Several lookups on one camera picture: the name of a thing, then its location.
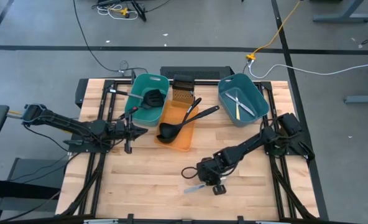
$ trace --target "wooden table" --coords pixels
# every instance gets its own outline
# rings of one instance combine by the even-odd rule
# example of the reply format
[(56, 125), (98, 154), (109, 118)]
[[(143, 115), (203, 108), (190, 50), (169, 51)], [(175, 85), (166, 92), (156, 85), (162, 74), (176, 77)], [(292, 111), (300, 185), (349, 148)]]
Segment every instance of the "wooden table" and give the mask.
[[(103, 79), (89, 80), (80, 121), (97, 118), (103, 83)], [(271, 83), (278, 115), (294, 113), (288, 83)], [(118, 86), (122, 91), (130, 88), (130, 85)], [(200, 110), (220, 105), (216, 86), (196, 86), (195, 95), (202, 97)], [(116, 97), (114, 118), (123, 113), (126, 100), (126, 96)], [(126, 218), (128, 213), (133, 213), (135, 218), (237, 220), (237, 216), (242, 215), (245, 220), (278, 220), (269, 157), (262, 147), (248, 154), (227, 178), (226, 194), (215, 196), (211, 187), (183, 194), (185, 189), (200, 184), (197, 178), (186, 180), (180, 175), (184, 167), (195, 166), (203, 157), (210, 157), (217, 150), (237, 145), (257, 134), (260, 122), (237, 128), (221, 107), (196, 121), (189, 152), (156, 145), (156, 127), (148, 127), (148, 133), (132, 143), (132, 154), (123, 151), (123, 143), (107, 154), (96, 216)], [(82, 153), (68, 165), (56, 213), (64, 211), (81, 190), (88, 158), (89, 154)], [(306, 161), (301, 156), (286, 158), (293, 191), (305, 207), (318, 216)], [(87, 213), (92, 192), (87, 200)], [(288, 217), (288, 203), (282, 188), (281, 192)]]

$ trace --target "teal plastic bin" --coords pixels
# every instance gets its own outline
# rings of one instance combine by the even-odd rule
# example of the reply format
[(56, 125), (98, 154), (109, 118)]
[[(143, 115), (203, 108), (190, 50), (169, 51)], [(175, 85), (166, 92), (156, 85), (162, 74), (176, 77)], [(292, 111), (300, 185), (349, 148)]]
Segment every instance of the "teal plastic bin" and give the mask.
[[(161, 75), (141, 74), (134, 80), (131, 93), (144, 96), (146, 92), (155, 89), (160, 90), (160, 92), (166, 95), (167, 98), (167, 93), (169, 90), (169, 80)], [(163, 108), (165, 107), (166, 99), (162, 107), (151, 109), (140, 107), (141, 102), (142, 99), (129, 96), (124, 111), (126, 112), (134, 106), (137, 106), (139, 107), (139, 110), (133, 113), (133, 121), (135, 123), (151, 127), (158, 125)]]
[[(219, 101), (226, 110), (232, 123), (237, 127), (244, 127), (251, 124), (269, 112), (268, 103), (252, 80), (245, 74), (239, 73), (222, 79), (218, 84), (218, 89)], [(236, 102), (225, 95), (225, 93), (229, 93), (235, 98), (236, 92), (239, 102), (251, 109), (255, 116), (239, 106), (241, 119), (236, 119)]]

